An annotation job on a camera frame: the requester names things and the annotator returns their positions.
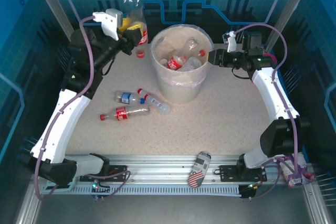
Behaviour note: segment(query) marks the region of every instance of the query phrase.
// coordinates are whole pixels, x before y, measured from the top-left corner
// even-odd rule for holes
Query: red bottle label
[[[147,29],[143,31],[143,36],[139,42],[139,45],[145,44],[148,40],[148,34],[147,34]]]
[[[167,67],[172,69],[172,70],[177,70],[181,67],[180,64],[177,63],[177,61],[172,57],[168,62],[167,62]]]
[[[118,121],[128,119],[127,113],[126,113],[126,107],[116,108],[116,115],[117,115]]]

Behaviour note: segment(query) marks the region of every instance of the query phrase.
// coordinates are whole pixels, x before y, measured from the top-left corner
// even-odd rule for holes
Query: clear plastic bottle
[[[123,0],[125,3],[127,17],[131,19],[131,26],[136,25],[138,23],[142,23],[143,25],[143,35],[137,46],[136,56],[138,58],[143,58],[145,56],[146,44],[148,43],[148,34],[147,34],[147,23],[145,20],[145,15],[143,12],[143,3],[142,0]]]
[[[137,115],[148,115],[149,113],[151,113],[151,110],[148,104],[131,105],[131,106],[116,108],[107,114],[101,114],[100,120],[104,121],[106,119],[111,119],[114,121],[122,121],[122,120],[127,120]]]
[[[193,71],[197,68],[200,68],[202,66],[202,63],[199,59],[196,57],[190,57],[187,62],[178,69],[178,72],[187,72],[187,71]]]
[[[117,91],[114,93],[114,100],[116,102],[125,103],[125,104],[144,104],[145,99],[140,98],[136,93],[127,93]]]
[[[170,60],[167,62],[167,67],[172,70],[179,69],[197,50],[199,50],[198,41],[194,37],[190,37],[181,50],[172,55]]]
[[[144,97],[148,104],[157,108],[162,114],[167,115],[170,112],[170,105],[169,104],[159,101],[155,96],[153,96],[148,91],[143,90],[143,89],[139,89],[138,94],[141,97]]]

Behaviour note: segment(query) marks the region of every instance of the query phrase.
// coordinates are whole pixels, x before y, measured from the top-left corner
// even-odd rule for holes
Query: robotic arm
[[[20,157],[20,162],[33,173],[40,150],[43,149],[44,153],[38,175],[59,186],[68,185],[73,178],[78,176],[87,174],[107,175],[109,171],[109,160],[107,158],[90,154],[88,156],[72,157],[70,160],[65,156],[66,147],[78,119],[103,79],[102,69],[111,60],[113,61],[120,51],[131,55],[132,49],[138,45],[143,33],[141,24],[132,26],[120,33],[118,27],[122,26],[122,12],[118,10],[107,9],[106,12],[93,13],[93,15],[95,21],[102,23],[102,30],[106,36],[102,40],[98,40],[92,30],[85,29],[94,61],[94,79],[91,87],[60,114],[51,129],[46,147],[42,148],[47,129],[55,115],[66,102],[83,90],[90,77],[87,47],[81,31],[78,29],[71,35],[69,50],[72,59],[61,84],[56,108],[44,133],[31,149],[30,155],[23,154]]]
[[[261,33],[245,33],[243,36],[243,51],[236,52],[235,33],[226,33],[228,49],[214,50],[209,53],[208,61],[213,65],[233,69],[243,68],[258,88],[266,105],[270,125],[260,137],[260,145],[253,151],[240,156],[236,175],[244,177],[251,169],[264,166],[269,161],[284,155],[294,153],[293,128],[287,109],[274,86],[274,81],[279,83],[278,73],[275,73],[274,81],[272,74],[275,63],[269,57],[263,57]],[[298,131],[298,151],[302,150],[304,135],[310,125],[308,120],[301,118],[288,100],[288,97],[279,84],[282,94],[293,118]]]

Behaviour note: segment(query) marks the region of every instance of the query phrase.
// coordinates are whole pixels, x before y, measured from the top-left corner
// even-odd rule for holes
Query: table surface
[[[243,70],[236,74],[246,76]],[[114,102],[117,90],[143,88],[171,105],[168,115],[155,109],[150,115],[127,121],[100,121],[99,115],[122,106]],[[195,100],[173,104],[160,94],[155,70],[146,56],[119,53],[70,138],[67,154],[123,155],[238,155],[253,150],[269,118],[261,95],[249,80],[235,78],[231,69],[213,66]]]

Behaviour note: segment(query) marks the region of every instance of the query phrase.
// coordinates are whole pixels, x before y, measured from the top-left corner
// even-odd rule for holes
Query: trash bin
[[[162,95],[173,103],[188,103],[194,100],[212,66],[206,61],[206,56],[201,59],[203,65],[193,71],[174,71],[160,64],[160,60],[167,59],[172,50],[181,49],[190,37],[197,39],[206,52],[214,49],[209,35],[193,25],[170,26],[159,32],[151,43],[151,58],[158,77],[159,89]]]

